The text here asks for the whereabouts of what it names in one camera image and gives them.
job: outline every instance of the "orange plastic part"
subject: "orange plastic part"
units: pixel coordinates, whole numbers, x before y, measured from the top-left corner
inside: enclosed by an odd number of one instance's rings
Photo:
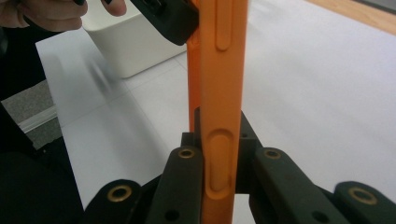
[[[199,8],[199,0],[191,1]],[[194,111],[201,105],[199,27],[187,41],[187,63],[189,80],[189,123],[194,132]]]
[[[248,0],[200,1],[204,224],[233,218],[247,14]]]

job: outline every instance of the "finger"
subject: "finger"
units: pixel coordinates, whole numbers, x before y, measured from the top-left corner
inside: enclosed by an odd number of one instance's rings
[[[9,28],[23,28],[29,26],[23,20],[23,14],[15,8],[11,2],[4,3],[0,8],[0,26]]]
[[[103,6],[113,16],[122,16],[126,13],[124,0],[101,0]]]
[[[87,13],[88,5],[84,2],[82,6],[75,2],[68,1],[25,1],[20,3],[24,7],[30,8],[30,11],[38,18],[48,20],[66,20],[78,18]]]
[[[80,17],[66,20],[48,20],[36,17],[35,14],[31,14],[29,11],[23,11],[23,15],[32,21],[35,25],[43,28],[44,30],[52,32],[62,32],[68,30],[77,30],[82,25]]]

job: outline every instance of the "white box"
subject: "white box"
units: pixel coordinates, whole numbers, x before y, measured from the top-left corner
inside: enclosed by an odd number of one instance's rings
[[[166,40],[130,2],[121,17],[108,14],[101,1],[88,0],[82,27],[120,77],[133,76],[186,50]]]

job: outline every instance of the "black object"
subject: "black object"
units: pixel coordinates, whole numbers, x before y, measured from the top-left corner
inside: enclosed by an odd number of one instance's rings
[[[396,15],[396,1],[395,0],[354,0],[370,7],[376,7],[380,10]]]
[[[33,142],[15,123],[14,119],[8,114],[3,104],[0,104],[0,153],[18,151],[30,158],[35,157]]]
[[[131,180],[105,185],[88,205],[81,223],[129,223],[141,192],[140,185]]]
[[[37,41],[57,35],[33,27],[3,28],[8,39],[7,52],[0,58],[1,100],[33,87],[46,79],[38,52]]]
[[[198,27],[198,9],[188,0],[131,0],[148,21],[169,41],[186,43]]]
[[[83,208],[64,140],[46,144],[36,159],[0,154],[0,223],[77,223]]]
[[[154,194],[147,223],[200,223],[203,162],[198,148],[180,147],[171,152]]]
[[[6,34],[3,31],[3,28],[0,27],[0,58],[2,58],[7,52],[8,39]]]
[[[172,151],[163,175],[142,187],[145,190],[137,206],[125,204],[139,211],[130,223],[200,223],[203,161],[180,159],[186,149],[201,157],[199,109],[195,117],[195,133],[182,134],[181,147]],[[376,189],[344,182],[331,194],[315,186],[285,152],[262,147],[243,113],[241,122],[236,193],[249,194],[256,223],[396,223],[396,204]],[[98,193],[90,206],[109,203],[103,195]],[[87,210],[84,216],[100,217],[105,212]],[[116,220],[110,222],[125,223]]]

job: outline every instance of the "black plastic part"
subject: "black plastic part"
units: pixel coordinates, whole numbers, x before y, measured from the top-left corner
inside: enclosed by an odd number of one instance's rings
[[[326,198],[327,198],[332,204],[334,204],[334,195],[333,195],[331,192],[329,192],[328,190],[323,189],[323,188],[321,188],[321,187],[318,187],[318,189],[320,190],[320,192],[322,192],[322,194],[323,194],[324,196],[326,196]]]
[[[151,207],[152,198],[154,197],[160,180],[161,176],[159,175],[142,186],[142,196],[140,197],[139,203],[134,210],[134,215],[132,216],[130,222],[131,224],[145,223],[145,220],[149,214],[149,208]]]
[[[67,151],[58,148],[63,139],[54,144],[36,160],[20,152],[0,153],[0,223],[79,221],[83,209]]]
[[[254,168],[278,223],[349,223],[283,151],[256,150]]]
[[[80,223],[130,223],[141,193],[140,185],[134,181],[110,182],[92,199]]]
[[[194,137],[193,143],[195,147],[202,149],[201,141],[201,109],[200,107],[194,110]]]
[[[249,195],[248,204],[256,224],[277,224],[276,210],[263,190],[254,190]]]
[[[182,133],[180,146],[181,147],[193,147],[194,146],[194,133]]]
[[[358,182],[336,186],[334,204],[356,224],[396,223],[396,204],[378,190]]]
[[[394,0],[354,0],[354,1],[363,3],[369,7],[376,7],[380,10],[396,15],[396,3]]]
[[[200,223],[202,179],[201,151],[195,147],[174,149],[155,192],[146,223]]]
[[[198,27],[198,9],[185,0],[131,0],[169,41],[183,45]]]
[[[7,52],[8,39],[3,28],[0,27],[0,58],[2,58]]]
[[[243,112],[241,112],[240,135],[235,193],[249,194],[256,178],[252,166],[254,153],[257,148],[262,147],[262,143]]]

